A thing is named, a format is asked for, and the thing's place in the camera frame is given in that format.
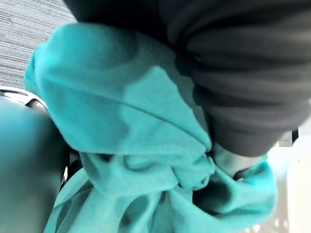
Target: crumpled fabric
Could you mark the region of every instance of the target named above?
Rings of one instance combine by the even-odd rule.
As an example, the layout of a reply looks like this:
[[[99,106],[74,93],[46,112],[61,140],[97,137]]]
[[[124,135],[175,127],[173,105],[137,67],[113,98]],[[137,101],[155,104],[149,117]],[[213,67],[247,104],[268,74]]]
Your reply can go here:
[[[232,233],[271,215],[272,170],[262,161],[235,181],[215,165],[176,60],[145,35],[99,24],[63,26],[37,48],[26,89],[83,164],[44,233]]]

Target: teal cloth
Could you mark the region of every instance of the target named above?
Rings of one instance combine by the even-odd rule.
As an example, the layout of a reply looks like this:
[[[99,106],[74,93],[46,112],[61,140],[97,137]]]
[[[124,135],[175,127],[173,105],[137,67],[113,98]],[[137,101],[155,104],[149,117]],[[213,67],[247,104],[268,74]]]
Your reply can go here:
[[[268,218],[266,161],[234,181],[212,144],[175,53],[137,32],[61,27],[39,47],[26,89],[47,104],[83,168],[64,186],[45,233],[232,233]]]

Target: teal garment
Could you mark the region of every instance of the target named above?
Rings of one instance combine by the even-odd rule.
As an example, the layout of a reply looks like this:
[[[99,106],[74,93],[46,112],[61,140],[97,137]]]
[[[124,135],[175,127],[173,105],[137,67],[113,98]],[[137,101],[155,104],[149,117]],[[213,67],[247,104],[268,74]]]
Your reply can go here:
[[[145,35],[96,24],[61,27],[35,51],[25,86],[84,166],[44,233],[232,233],[270,216],[270,167],[234,181],[214,164],[193,84],[175,60]]]

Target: dark gray fabric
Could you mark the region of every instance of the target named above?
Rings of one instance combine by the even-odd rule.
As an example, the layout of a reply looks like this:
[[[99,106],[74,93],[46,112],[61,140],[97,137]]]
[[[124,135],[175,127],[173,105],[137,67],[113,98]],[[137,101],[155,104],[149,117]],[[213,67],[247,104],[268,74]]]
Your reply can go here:
[[[22,88],[34,49],[74,21],[61,0],[0,0],[0,85]]]
[[[193,60],[211,136],[266,153],[310,114],[309,0],[65,0],[80,21],[140,31]]]

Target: floor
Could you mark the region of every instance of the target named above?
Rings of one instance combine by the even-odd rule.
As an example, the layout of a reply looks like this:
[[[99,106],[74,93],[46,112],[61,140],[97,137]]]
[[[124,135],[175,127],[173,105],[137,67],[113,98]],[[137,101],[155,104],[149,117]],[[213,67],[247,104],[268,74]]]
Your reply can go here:
[[[0,85],[23,87],[34,49],[74,21],[62,0],[0,0]]]

